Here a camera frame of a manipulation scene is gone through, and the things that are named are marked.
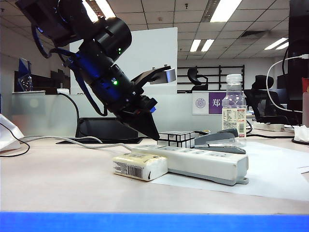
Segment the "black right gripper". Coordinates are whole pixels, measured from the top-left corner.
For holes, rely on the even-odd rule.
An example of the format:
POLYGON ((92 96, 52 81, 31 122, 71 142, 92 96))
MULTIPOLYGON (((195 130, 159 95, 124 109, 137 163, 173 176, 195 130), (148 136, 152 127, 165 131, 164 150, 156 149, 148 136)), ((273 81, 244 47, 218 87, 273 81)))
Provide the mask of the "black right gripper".
POLYGON ((95 76, 95 96, 122 123, 158 140, 159 133, 152 116, 157 101, 143 95, 143 86, 157 79, 157 72, 143 72, 133 80, 129 80, 124 72, 103 72, 95 76))

